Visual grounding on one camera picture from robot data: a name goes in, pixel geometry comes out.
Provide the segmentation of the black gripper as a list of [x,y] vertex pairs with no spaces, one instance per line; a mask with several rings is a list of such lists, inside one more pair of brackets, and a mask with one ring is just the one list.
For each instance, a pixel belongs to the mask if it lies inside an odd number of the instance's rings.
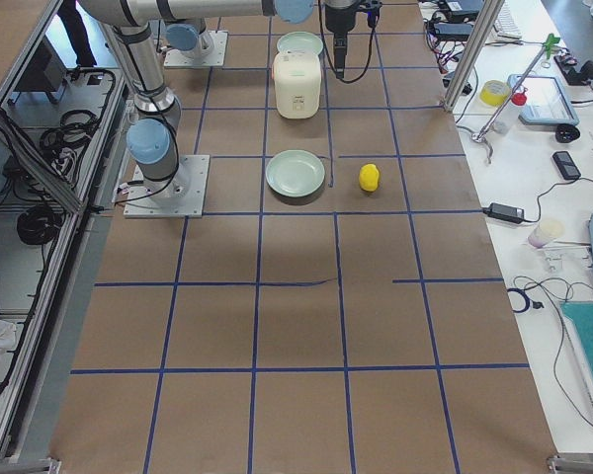
[[356,25],[359,0],[325,0],[325,27],[333,33],[333,59],[336,75],[345,77],[348,50],[348,33]]

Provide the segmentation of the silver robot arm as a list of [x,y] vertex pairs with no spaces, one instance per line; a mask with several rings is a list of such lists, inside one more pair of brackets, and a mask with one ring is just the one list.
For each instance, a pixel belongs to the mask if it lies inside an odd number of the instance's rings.
[[[163,115],[175,102],[165,85],[155,46],[151,43],[151,21],[190,24],[212,17],[278,16],[292,24],[304,22],[313,11],[311,1],[84,1],[86,12],[110,30],[115,58],[134,89],[140,112]],[[327,55],[336,78],[348,84],[345,63],[348,35],[360,12],[368,15],[373,29],[381,2],[320,1],[319,27],[333,35],[333,52]]]
[[[192,24],[169,24],[165,29],[168,43],[164,58],[167,69],[204,69],[224,65],[228,42],[227,31],[202,32]],[[319,56],[323,52],[320,36],[309,32],[291,32],[277,41],[277,51],[311,52]]]

